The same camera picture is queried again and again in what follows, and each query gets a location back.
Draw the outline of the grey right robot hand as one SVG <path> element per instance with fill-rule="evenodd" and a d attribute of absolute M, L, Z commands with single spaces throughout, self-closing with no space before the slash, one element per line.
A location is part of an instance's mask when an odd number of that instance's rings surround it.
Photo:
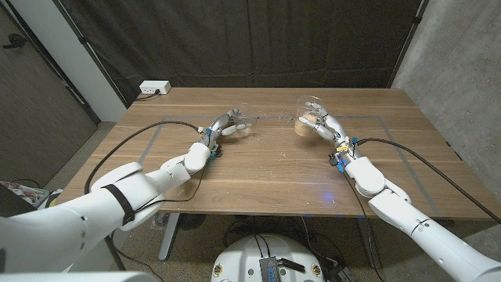
<path fill-rule="evenodd" d="M 341 123 L 328 114 L 324 106 L 312 101 L 305 102 L 297 112 L 294 131 L 300 136 L 316 132 L 335 146 L 329 155 L 329 162 L 341 173 L 355 159 L 355 146 Z"/>

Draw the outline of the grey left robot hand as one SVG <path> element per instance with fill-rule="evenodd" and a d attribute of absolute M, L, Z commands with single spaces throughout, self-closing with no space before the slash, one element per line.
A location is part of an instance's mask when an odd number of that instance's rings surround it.
<path fill-rule="evenodd" d="M 205 145 L 211 154 L 220 157 L 222 147 L 217 143 L 221 136 L 230 136 L 237 131 L 242 131 L 252 126 L 253 121 L 243 114 L 238 108 L 231 109 L 226 114 L 218 117 L 208 128 L 203 128 L 200 133 L 200 143 Z"/>

